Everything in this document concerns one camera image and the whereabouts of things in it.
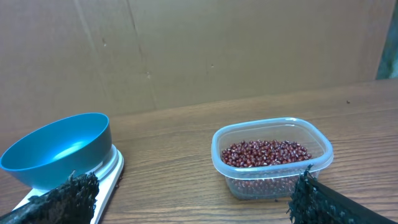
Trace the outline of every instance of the bowl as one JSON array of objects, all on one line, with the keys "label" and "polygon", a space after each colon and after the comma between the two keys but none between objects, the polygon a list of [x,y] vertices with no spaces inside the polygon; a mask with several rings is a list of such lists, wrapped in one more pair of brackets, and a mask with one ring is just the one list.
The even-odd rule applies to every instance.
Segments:
[{"label": "bowl", "polygon": [[73,170],[80,175],[101,164],[111,145],[105,114],[78,114],[23,137],[2,155],[0,166],[28,186],[51,190]]},{"label": "bowl", "polygon": [[[288,140],[307,148],[312,158],[306,161],[264,167],[233,167],[221,160],[222,150],[242,140]],[[231,193],[240,199],[277,198],[289,196],[295,182],[310,164],[311,174],[333,161],[333,147],[329,140],[307,121],[298,118],[273,118],[232,124],[218,130],[211,143],[211,158],[223,174]]]}]

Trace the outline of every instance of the scale platform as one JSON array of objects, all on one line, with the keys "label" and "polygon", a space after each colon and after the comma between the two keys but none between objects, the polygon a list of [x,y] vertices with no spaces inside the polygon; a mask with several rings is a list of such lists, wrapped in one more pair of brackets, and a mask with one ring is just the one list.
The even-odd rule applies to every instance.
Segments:
[{"label": "scale platform", "polygon": [[[97,176],[99,180],[99,193],[95,198],[97,201],[95,202],[96,207],[94,211],[94,217],[91,219],[90,222],[91,224],[97,224],[99,222],[105,206],[113,190],[115,189],[115,185],[119,180],[119,176],[123,170],[123,165],[124,159],[122,154],[119,152],[118,149],[116,149],[114,145],[112,145],[112,148],[105,161],[98,164],[98,166],[96,166],[94,169],[87,172],[87,174],[90,172],[94,172],[95,176]],[[31,196],[41,196],[47,192],[48,190],[32,189],[24,197],[24,199],[19,202],[14,210],[28,203],[28,199]]]}]

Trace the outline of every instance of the wood grain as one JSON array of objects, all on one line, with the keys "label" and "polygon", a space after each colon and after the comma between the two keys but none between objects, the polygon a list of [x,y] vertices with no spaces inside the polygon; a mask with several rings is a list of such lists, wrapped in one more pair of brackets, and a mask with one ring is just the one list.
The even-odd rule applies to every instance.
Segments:
[{"label": "wood grain", "polygon": [[[398,222],[398,80],[384,80],[113,117],[124,178],[103,223],[289,223],[288,198],[234,198],[210,157],[217,129],[281,116],[306,119],[333,144],[323,184]],[[2,148],[28,131],[4,133]],[[6,213],[28,189],[0,180]]]}]

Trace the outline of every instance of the blue bowl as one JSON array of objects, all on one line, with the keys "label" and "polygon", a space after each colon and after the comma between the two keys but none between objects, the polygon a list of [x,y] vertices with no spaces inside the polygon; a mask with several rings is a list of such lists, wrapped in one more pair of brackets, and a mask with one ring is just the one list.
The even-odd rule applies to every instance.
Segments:
[{"label": "blue bowl", "polygon": [[0,166],[22,183],[51,190],[76,170],[80,175],[104,161],[112,145],[109,118],[85,113],[48,124],[20,139]]}]

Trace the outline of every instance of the adzuki bean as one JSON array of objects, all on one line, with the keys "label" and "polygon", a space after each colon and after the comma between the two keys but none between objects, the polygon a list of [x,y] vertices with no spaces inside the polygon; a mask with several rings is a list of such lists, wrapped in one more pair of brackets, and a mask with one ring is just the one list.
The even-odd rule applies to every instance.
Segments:
[{"label": "adzuki bean", "polygon": [[[233,167],[277,166],[312,158],[307,148],[290,141],[241,141],[221,152],[221,160]],[[294,191],[298,176],[239,180],[227,177],[227,183],[240,198],[285,197]]]}]

